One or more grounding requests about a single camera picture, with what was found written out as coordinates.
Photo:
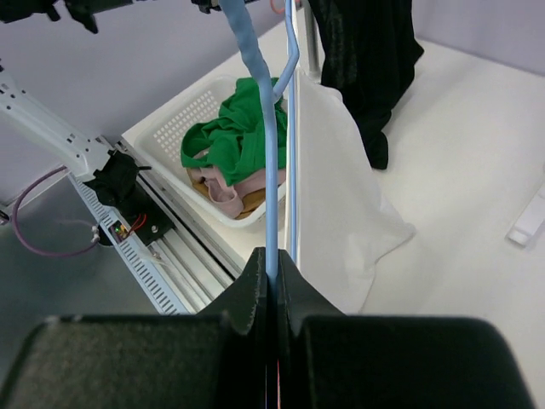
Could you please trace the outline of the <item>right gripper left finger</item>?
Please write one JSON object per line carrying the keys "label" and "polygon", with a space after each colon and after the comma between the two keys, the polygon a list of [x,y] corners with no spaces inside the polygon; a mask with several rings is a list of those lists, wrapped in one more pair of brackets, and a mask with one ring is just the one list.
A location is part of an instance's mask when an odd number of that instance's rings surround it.
{"label": "right gripper left finger", "polygon": [[55,317],[26,338],[4,408],[262,408],[265,251],[198,314]]}

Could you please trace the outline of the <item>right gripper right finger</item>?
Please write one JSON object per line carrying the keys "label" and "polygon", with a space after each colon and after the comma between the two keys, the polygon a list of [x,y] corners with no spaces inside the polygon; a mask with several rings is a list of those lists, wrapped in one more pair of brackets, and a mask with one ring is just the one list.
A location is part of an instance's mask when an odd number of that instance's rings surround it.
{"label": "right gripper right finger", "polygon": [[348,315],[278,254],[283,408],[531,408],[513,353],[468,317]]}

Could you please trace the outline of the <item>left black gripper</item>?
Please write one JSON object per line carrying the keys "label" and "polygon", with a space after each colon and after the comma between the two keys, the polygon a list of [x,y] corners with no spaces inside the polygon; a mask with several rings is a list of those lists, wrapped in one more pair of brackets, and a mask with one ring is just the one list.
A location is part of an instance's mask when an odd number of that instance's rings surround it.
{"label": "left black gripper", "polygon": [[[1,22],[10,24],[27,19],[34,14],[44,14],[51,21],[60,20],[56,9],[57,0],[1,0]],[[87,31],[97,33],[95,15],[119,9],[134,3],[131,0],[65,0],[69,15]]]}

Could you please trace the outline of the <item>white tank top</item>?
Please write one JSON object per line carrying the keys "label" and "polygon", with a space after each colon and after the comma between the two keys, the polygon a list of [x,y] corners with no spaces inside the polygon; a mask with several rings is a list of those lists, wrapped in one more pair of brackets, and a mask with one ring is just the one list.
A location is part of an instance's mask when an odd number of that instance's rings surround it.
{"label": "white tank top", "polygon": [[378,261],[416,230],[382,192],[340,93],[296,74],[296,265],[336,308],[357,314]]}

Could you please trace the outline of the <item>blue hanger with white top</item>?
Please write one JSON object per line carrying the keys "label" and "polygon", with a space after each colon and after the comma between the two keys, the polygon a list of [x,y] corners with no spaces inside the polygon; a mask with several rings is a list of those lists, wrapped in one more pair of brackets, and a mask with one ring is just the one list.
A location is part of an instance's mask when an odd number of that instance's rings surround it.
{"label": "blue hanger with white top", "polygon": [[219,5],[237,40],[239,51],[251,77],[256,81],[265,126],[266,154],[266,274],[270,285],[278,278],[278,131],[275,104],[294,77],[300,51],[293,23],[293,1],[284,7],[288,60],[273,84],[269,67],[258,44],[250,14],[243,1],[220,1]]}

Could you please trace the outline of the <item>green tank top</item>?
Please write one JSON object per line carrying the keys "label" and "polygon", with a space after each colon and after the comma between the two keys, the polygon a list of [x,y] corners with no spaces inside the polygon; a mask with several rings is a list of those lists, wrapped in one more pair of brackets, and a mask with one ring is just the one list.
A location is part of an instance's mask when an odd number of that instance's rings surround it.
{"label": "green tank top", "polygon": [[259,88],[253,78],[236,81],[216,118],[194,124],[181,141],[187,169],[216,167],[228,186],[266,167],[266,136]]}

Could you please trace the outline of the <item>black tank top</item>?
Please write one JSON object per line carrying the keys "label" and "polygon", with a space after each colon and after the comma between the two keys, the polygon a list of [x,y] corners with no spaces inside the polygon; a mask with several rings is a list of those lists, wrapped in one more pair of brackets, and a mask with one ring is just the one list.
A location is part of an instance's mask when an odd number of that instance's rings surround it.
{"label": "black tank top", "polygon": [[424,54],[415,38],[412,1],[311,1],[310,8],[324,50],[321,84],[341,93],[370,166],[385,170],[383,129]]}

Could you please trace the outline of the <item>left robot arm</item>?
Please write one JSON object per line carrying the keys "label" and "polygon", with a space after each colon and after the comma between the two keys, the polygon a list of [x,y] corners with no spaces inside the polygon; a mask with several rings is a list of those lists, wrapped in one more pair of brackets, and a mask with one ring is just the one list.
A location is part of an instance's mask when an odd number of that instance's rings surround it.
{"label": "left robot arm", "polygon": [[[1,1],[1,22],[24,20],[34,14],[45,14],[56,22],[59,1]],[[119,9],[135,1],[62,1],[73,20],[87,31],[97,34],[95,14]],[[140,172],[135,160],[85,135],[44,104],[19,88],[1,65],[1,115],[26,138],[49,150],[84,185],[95,191],[104,205],[120,210],[134,205],[136,178]]]}

